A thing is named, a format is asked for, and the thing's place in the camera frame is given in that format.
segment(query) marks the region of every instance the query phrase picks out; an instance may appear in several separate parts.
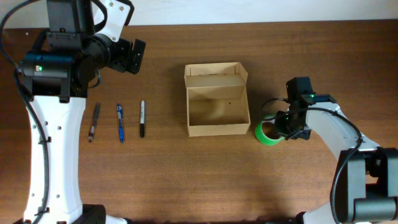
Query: box flap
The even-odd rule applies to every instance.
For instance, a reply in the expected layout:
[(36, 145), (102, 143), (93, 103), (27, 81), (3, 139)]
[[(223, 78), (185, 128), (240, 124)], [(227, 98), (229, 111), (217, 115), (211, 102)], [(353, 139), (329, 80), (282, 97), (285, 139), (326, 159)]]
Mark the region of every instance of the box flap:
[(190, 73), (186, 75), (235, 74), (237, 64), (238, 62), (187, 65)]
[(248, 73), (239, 62), (185, 66), (184, 79), (187, 88), (241, 86), (246, 84), (247, 78)]
[(243, 86), (245, 84), (240, 74), (195, 75), (187, 76), (185, 79), (187, 88)]

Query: white wall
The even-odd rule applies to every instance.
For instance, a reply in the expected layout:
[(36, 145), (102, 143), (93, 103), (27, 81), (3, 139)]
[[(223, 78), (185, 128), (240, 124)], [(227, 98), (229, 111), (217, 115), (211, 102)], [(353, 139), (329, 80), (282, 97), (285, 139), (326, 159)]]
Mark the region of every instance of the white wall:
[[(22, 0), (2, 0), (0, 15)], [(131, 25), (398, 19), (398, 0), (132, 0)], [(45, 0), (21, 9), (8, 27), (47, 27)]]

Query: open cardboard box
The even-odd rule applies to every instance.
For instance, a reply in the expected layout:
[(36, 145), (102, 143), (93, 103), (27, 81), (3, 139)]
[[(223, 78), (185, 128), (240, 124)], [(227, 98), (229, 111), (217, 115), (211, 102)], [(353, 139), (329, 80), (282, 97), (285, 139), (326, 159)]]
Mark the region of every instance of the open cardboard box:
[(239, 62), (186, 65), (184, 78), (189, 136), (247, 133), (248, 73)]

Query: blue pen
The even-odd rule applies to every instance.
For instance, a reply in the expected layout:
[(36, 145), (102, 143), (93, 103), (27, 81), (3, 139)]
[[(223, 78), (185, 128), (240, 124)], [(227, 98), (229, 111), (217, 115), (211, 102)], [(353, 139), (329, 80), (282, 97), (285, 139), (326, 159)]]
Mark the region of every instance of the blue pen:
[(122, 110), (122, 106), (120, 106), (120, 104), (118, 104), (116, 109), (117, 109), (117, 112), (118, 112), (118, 120), (119, 120), (119, 138), (120, 138), (120, 143), (123, 143), (123, 126), (122, 126), (123, 110)]

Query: pen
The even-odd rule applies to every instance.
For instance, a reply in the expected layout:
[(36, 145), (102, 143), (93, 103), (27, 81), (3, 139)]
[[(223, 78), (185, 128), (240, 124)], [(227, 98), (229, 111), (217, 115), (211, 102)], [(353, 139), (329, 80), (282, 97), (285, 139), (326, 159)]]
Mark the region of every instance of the pen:
[(120, 138), (120, 143), (123, 143), (123, 126), (122, 126), (123, 110), (122, 110), (122, 106), (120, 106), (120, 104), (118, 104), (116, 109), (117, 109), (117, 112), (118, 112), (118, 120), (119, 120), (119, 138)]
[(145, 136), (145, 101), (141, 101), (141, 118), (139, 123), (139, 135), (140, 137)]
[(95, 110), (94, 110), (94, 117), (93, 117), (93, 125), (90, 128), (90, 132), (88, 133), (88, 141), (93, 142), (94, 140), (94, 131), (95, 127), (97, 127), (97, 120), (98, 120), (98, 114), (100, 113), (100, 103), (97, 103), (95, 105)]

